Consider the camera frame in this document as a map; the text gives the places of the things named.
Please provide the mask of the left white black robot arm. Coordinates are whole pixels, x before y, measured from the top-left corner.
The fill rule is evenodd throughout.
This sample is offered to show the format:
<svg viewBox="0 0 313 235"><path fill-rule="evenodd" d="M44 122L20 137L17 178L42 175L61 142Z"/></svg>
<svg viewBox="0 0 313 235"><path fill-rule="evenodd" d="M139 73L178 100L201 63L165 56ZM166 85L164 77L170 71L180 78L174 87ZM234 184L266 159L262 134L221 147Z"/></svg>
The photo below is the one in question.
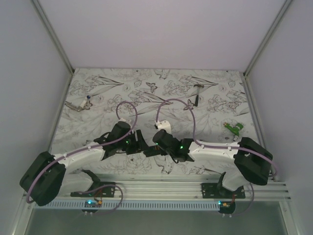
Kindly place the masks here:
<svg viewBox="0 0 313 235"><path fill-rule="evenodd" d="M140 130L133 131L123 119L110 132L70 153L40 153L20 180L26 191L26 201L45 206L57 196L66 194L96 196L102 183L86 166L99 163L119 151L129 155L149 147Z"/></svg>

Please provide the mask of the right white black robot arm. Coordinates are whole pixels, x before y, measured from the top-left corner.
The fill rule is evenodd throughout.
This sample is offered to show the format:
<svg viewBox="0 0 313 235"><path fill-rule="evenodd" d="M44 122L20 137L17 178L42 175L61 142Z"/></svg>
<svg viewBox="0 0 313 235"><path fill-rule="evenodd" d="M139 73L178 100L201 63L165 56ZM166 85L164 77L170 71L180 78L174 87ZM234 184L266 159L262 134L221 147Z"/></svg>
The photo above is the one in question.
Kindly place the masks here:
<svg viewBox="0 0 313 235"><path fill-rule="evenodd" d="M175 162L205 162L209 170L220 175L213 190L228 198L246 184L268 183L273 156L250 138L239 142L208 143L193 139L178 140L168 121L156 122L153 142Z"/></svg>

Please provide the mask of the black fuse box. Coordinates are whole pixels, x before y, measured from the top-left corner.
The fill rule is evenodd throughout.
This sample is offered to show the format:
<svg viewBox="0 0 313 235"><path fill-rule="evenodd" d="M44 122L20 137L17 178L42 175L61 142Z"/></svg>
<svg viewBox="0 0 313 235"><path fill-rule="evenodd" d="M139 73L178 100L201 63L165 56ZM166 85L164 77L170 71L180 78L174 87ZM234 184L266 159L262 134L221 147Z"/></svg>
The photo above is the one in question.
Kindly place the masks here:
<svg viewBox="0 0 313 235"><path fill-rule="evenodd" d="M143 151L143 154L146 157L154 157L157 155L164 156L166 152L164 152L158 145L149 146L146 150Z"/></svg>

